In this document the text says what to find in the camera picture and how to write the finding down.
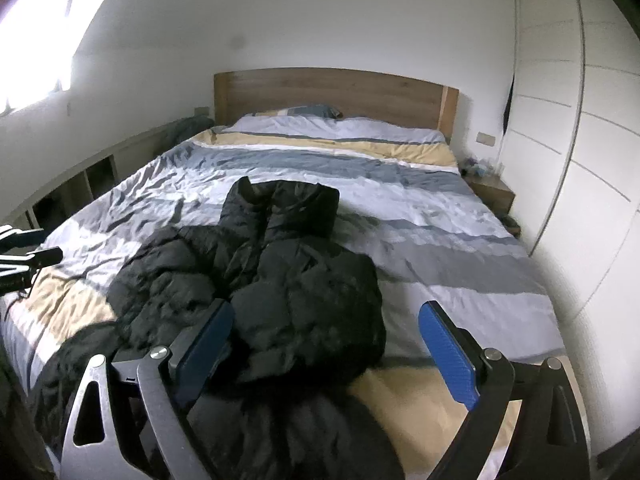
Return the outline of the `items on nightstand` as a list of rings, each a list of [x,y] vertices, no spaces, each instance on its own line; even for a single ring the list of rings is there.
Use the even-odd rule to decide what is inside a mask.
[[[463,177],[484,178],[492,176],[495,168],[487,160],[467,157],[460,162],[460,171]]]

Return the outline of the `white sliding wardrobe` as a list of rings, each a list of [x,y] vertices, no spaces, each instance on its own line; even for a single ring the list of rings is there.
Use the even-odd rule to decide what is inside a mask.
[[[500,167],[601,454],[639,427],[639,39],[614,0],[515,0]]]

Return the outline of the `wooden nightstand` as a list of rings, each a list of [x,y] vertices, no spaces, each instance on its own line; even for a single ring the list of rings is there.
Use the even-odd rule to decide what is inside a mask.
[[[515,238],[521,236],[521,228],[510,216],[515,194],[497,176],[471,176],[463,178],[478,198],[498,218],[506,230]]]

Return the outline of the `striped duvet cover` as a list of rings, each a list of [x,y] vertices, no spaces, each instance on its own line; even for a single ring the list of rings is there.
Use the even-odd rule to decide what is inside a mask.
[[[387,330],[382,367],[354,393],[392,439],[407,476],[427,476],[464,409],[448,394],[418,330],[440,303],[479,344],[516,362],[564,353],[552,302],[523,245],[471,191],[439,136],[423,144],[330,143],[301,133],[205,130],[157,156],[47,238],[63,261],[27,298],[1,301],[1,340],[24,390],[81,328],[112,317],[106,291],[162,226],[214,224],[232,184],[295,180],[340,193],[333,237],[378,269]]]

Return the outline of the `black puffer coat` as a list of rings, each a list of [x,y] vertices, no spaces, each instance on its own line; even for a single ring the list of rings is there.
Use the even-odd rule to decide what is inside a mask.
[[[60,452],[88,359],[170,344],[217,301],[234,311],[229,352],[190,409],[223,479],[399,479],[390,438],[348,388],[381,361],[386,330],[372,260],[334,243],[335,188],[237,180],[213,226],[165,226],[114,277],[114,318],[71,336],[28,398]]]

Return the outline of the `dark clothes on shelf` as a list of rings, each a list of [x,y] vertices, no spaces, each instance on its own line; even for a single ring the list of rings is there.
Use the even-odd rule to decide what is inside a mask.
[[[164,145],[173,148],[177,144],[192,138],[196,134],[213,128],[215,121],[206,115],[194,115],[172,122],[165,128]]]

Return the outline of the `wall socket plate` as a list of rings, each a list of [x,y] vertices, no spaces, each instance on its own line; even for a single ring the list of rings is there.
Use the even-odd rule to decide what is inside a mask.
[[[494,146],[496,144],[496,137],[488,133],[478,132],[476,142],[486,146]]]

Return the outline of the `wooden headboard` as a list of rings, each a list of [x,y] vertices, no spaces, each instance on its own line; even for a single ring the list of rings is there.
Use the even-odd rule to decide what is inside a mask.
[[[307,104],[332,105],[345,117],[366,116],[407,128],[454,132],[459,90],[431,81],[346,68],[281,67],[213,76],[218,124],[243,115]]]

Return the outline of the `window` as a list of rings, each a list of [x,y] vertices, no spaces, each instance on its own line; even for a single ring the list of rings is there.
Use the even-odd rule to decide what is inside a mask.
[[[70,90],[73,59],[105,0],[9,0],[1,10],[1,114]]]

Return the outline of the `white low shelf unit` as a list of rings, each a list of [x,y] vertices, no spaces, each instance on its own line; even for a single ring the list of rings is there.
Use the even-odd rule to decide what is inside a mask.
[[[163,140],[169,124],[171,122],[138,133],[63,172],[3,216],[1,222],[23,230],[52,232],[155,157],[170,150]]]

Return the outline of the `blue grey pillow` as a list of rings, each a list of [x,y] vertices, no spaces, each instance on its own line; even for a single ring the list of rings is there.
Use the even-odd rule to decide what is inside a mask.
[[[276,110],[277,116],[314,116],[328,119],[341,119],[343,114],[337,108],[326,104],[307,104],[280,108]]]

